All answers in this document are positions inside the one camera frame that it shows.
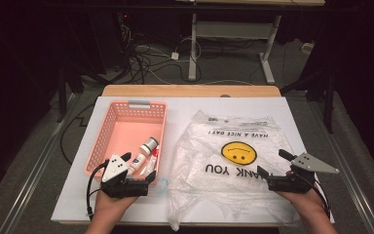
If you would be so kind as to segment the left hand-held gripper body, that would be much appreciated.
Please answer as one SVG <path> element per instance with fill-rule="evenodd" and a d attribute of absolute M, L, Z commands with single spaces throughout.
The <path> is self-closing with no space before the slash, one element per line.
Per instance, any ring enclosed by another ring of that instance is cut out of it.
<path fill-rule="evenodd" d="M 139 197 L 148 194 L 149 183 L 128 176 L 129 165 L 121 156 L 113 154 L 101 177 L 100 188 L 111 198 Z"/>

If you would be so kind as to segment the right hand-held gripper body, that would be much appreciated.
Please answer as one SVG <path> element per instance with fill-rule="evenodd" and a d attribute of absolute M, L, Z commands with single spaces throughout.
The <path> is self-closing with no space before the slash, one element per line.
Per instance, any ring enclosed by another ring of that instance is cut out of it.
<path fill-rule="evenodd" d="M 337 168 L 309 153 L 295 156 L 296 159 L 290 162 L 291 175 L 269 174 L 267 184 L 270 190 L 304 194 L 314 187 L 316 173 L 339 173 Z"/>

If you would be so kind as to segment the small tube with red cap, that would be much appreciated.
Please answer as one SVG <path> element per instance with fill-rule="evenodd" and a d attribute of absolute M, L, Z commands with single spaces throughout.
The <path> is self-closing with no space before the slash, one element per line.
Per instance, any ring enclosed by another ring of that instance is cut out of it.
<path fill-rule="evenodd" d="M 147 166 L 144 168 L 144 171 L 143 171 L 143 174 L 145 176 L 149 176 L 155 170 L 155 166 L 156 166 L 156 163 L 157 163 L 157 160 L 158 160 L 159 151 L 160 151 L 160 147 L 159 146 L 157 146 L 152 151 L 150 160 L 149 160 Z"/>

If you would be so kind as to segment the white jar with green band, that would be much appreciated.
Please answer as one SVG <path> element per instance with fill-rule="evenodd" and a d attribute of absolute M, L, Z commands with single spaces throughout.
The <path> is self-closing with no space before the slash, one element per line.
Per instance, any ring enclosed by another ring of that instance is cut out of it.
<path fill-rule="evenodd" d="M 143 144 L 139 146 L 141 153 L 145 156 L 150 155 L 159 145 L 158 141 L 153 138 L 149 137 Z"/>

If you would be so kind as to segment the pink perforated plastic basket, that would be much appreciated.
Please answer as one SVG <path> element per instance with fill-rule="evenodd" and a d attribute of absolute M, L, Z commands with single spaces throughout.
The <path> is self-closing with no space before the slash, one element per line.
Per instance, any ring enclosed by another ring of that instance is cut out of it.
<path fill-rule="evenodd" d="M 130 152 L 128 165 L 138 155 L 142 154 L 139 146 L 149 137 L 155 138 L 161 149 L 167 120 L 167 104 L 160 101 L 114 100 L 107 105 L 105 115 L 93 149 L 84 168 L 89 176 L 94 169 L 110 159 L 113 154 L 122 156 Z M 144 179 L 144 168 L 151 154 L 146 156 L 145 163 L 131 175 L 136 179 Z M 160 168 L 160 152 L 155 166 L 157 173 Z"/>

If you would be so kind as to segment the clear smiley plastic bag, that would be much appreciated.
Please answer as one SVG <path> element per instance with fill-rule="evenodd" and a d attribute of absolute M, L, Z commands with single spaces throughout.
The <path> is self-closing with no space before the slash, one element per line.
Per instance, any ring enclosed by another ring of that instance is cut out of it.
<path fill-rule="evenodd" d="M 279 156 L 291 146 L 275 119 L 214 116 L 198 111 L 175 146 L 169 173 L 169 223 L 179 228 L 193 206 L 210 201 L 237 217 L 264 209 L 276 221 L 296 220 L 292 206 L 268 189 L 257 169 L 282 176 L 289 163 Z"/>

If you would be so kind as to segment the person's right hand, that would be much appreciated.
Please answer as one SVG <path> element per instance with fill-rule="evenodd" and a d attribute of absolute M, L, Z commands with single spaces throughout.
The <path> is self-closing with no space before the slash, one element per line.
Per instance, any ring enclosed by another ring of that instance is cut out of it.
<path fill-rule="evenodd" d="M 278 194 L 288 200 L 301 215 L 324 211 L 323 202 L 313 189 L 305 194 L 282 191 L 279 191 Z"/>

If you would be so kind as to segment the person's left hand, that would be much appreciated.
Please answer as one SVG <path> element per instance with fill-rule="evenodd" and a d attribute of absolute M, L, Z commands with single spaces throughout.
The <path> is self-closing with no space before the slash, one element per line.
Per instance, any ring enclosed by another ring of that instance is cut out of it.
<path fill-rule="evenodd" d="M 137 200 L 137 197 L 122 199 L 111 198 L 103 191 L 98 191 L 95 198 L 93 217 L 121 219 L 126 210 Z"/>

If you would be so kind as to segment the black stand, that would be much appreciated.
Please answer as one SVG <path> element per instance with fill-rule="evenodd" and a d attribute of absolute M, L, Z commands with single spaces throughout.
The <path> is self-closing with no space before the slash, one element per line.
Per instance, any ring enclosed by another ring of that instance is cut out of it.
<path fill-rule="evenodd" d="M 67 111 L 66 86 L 69 86 L 73 94 L 81 94 L 84 91 L 79 67 L 74 63 L 63 65 L 57 72 L 58 123 L 64 119 Z"/>
<path fill-rule="evenodd" d="M 332 71 L 317 71 L 305 78 L 280 88 L 282 95 L 293 90 L 306 90 L 307 101 L 324 101 L 323 124 L 327 131 L 332 134 L 332 112 L 335 90 L 335 75 Z"/>

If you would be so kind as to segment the black computer with red light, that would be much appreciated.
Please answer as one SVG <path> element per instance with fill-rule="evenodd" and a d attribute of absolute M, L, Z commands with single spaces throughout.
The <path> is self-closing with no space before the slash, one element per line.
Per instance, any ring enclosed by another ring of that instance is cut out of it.
<path fill-rule="evenodd" d="M 114 25 L 116 28 L 116 37 L 119 42 L 119 61 L 122 68 L 128 66 L 131 54 L 131 31 L 126 26 L 125 15 L 115 13 L 113 15 Z"/>

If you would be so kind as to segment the metal floor rail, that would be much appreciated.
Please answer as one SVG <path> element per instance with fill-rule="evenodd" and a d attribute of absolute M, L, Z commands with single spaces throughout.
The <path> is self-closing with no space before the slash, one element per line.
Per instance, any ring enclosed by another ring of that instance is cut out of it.
<path fill-rule="evenodd" d="M 15 228 L 17 227 L 19 220 L 29 203 L 30 198 L 32 197 L 40 179 L 45 171 L 48 162 L 50 161 L 51 153 L 58 141 L 61 131 L 66 126 L 66 121 L 70 117 L 73 109 L 76 107 L 79 102 L 81 95 L 80 94 L 71 94 L 66 103 L 66 113 L 62 120 L 59 120 L 55 123 L 54 130 L 51 132 L 48 137 L 47 142 L 45 143 L 34 167 L 32 168 L 27 180 L 17 196 L 14 204 L 12 205 L 10 211 L 8 212 L 3 224 L 0 227 L 0 234 L 13 234 Z"/>
<path fill-rule="evenodd" d="M 340 234 L 374 234 L 374 161 L 340 100 L 334 101 L 331 127 L 323 105 L 311 102 L 315 126 L 303 134 L 308 151 L 340 170 L 319 176 L 330 199 Z"/>

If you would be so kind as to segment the white desk frame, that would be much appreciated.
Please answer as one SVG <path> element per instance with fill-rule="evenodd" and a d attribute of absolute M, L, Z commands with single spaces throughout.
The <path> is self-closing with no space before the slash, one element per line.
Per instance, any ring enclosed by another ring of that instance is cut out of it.
<path fill-rule="evenodd" d="M 188 3 L 191 7 L 204 7 L 213 4 L 217 7 L 295 7 L 297 10 L 304 8 L 323 7 L 325 0 L 177 0 Z M 241 22 L 232 19 L 199 19 L 197 13 L 192 14 L 191 41 L 189 56 L 188 80 L 197 81 L 199 75 L 198 59 L 203 51 L 199 38 L 214 39 L 250 39 L 266 40 L 265 51 L 258 54 L 266 82 L 269 85 L 276 83 L 272 73 L 269 56 L 273 48 L 281 23 L 281 15 L 274 15 L 269 22 Z"/>

